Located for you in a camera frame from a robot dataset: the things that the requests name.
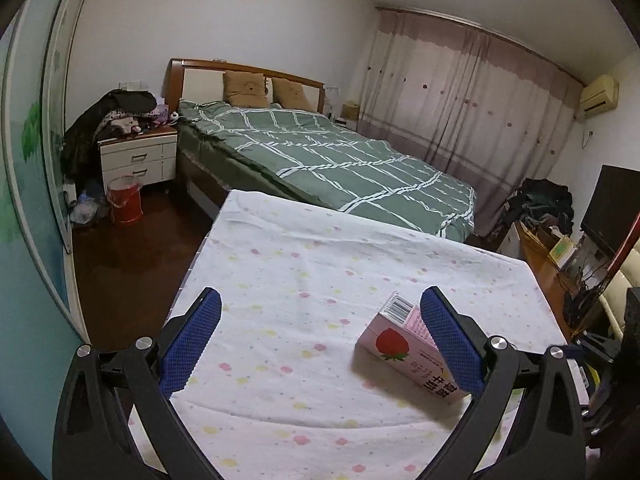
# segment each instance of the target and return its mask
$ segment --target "table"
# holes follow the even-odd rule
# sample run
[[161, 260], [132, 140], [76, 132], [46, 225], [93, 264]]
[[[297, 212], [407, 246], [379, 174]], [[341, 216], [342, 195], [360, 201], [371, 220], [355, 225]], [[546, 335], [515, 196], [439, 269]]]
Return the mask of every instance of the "table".
[[526, 237], [522, 233], [522, 228], [517, 224], [516, 229], [520, 235], [520, 247], [524, 252], [527, 265], [529, 265], [531, 272], [533, 272], [538, 286], [542, 290], [542, 294], [544, 294], [551, 308], [551, 312], [554, 313], [556, 323], [558, 323], [562, 335], [564, 335], [567, 342], [570, 342], [574, 330], [569, 328], [562, 315], [562, 310], [564, 309], [564, 293], [568, 290], [572, 295], [575, 295], [578, 287], [573, 280], [555, 266], [548, 258], [548, 254], [544, 254], [546, 251], [544, 247], [539, 246], [533, 240]]

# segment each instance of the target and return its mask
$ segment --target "sliding door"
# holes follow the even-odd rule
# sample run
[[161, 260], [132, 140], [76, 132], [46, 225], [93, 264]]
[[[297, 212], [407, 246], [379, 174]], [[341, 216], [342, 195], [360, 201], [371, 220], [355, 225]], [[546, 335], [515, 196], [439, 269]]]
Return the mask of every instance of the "sliding door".
[[42, 76], [59, 2], [27, 0], [18, 12], [6, 58], [1, 113], [6, 177], [22, 237], [53, 300], [68, 316], [65, 250], [42, 151]]
[[42, 80], [42, 150], [53, 213], [66, 252], [71, 253], [68, 195], [60, 167], [65, 130], [66, 74], [71, 41], [84, 0], [61, 0], [53, 21]]

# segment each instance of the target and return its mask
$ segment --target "pile of clothes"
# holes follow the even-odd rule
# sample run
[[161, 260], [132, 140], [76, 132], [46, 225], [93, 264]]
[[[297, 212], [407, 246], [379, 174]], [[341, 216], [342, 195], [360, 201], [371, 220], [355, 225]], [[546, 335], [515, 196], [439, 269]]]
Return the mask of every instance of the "pile of clothes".
[[65, 132], [62, 172], [79, 189], [91, 178], [101, 180], [100, 140], [151, 130], [168, 119], [150, 92], [111, 90], [85, 111]]
[[538, 225], [547, 229], [556, 226], [570, 236], [574, 228], [573, 198], [567, 186], [559, 186], [550, 180], [526, 178], [507, 200], [508, 208], [500, 216], [494, 228], [503, 232], [516, 220], [535, 231]]

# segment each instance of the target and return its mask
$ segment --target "red bucket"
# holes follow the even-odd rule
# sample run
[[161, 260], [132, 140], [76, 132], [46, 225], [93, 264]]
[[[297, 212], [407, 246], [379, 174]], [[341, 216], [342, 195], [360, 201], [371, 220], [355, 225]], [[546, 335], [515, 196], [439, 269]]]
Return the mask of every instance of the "red bucket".
[[107, 199], [114, 224], [133, 224], [142, 218], [140, 183], [132, 176], [114, 178], [107, 186]]

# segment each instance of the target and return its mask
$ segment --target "brown pillow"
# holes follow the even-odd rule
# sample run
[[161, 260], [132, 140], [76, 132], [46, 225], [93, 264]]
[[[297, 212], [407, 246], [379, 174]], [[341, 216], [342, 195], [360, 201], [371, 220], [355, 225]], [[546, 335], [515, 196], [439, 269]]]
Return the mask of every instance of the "brown pillow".
[[241, 108], [269, 108], [264, 74], [227, 71], [223, 75], [224, 100]]
[[287, 110], [304, 110], [315, 112], [305, 96], [305, 91], [300, 83], [293, 83], [288, 79], [271, 78], [273, 81], [274, 101], [280, 103]]

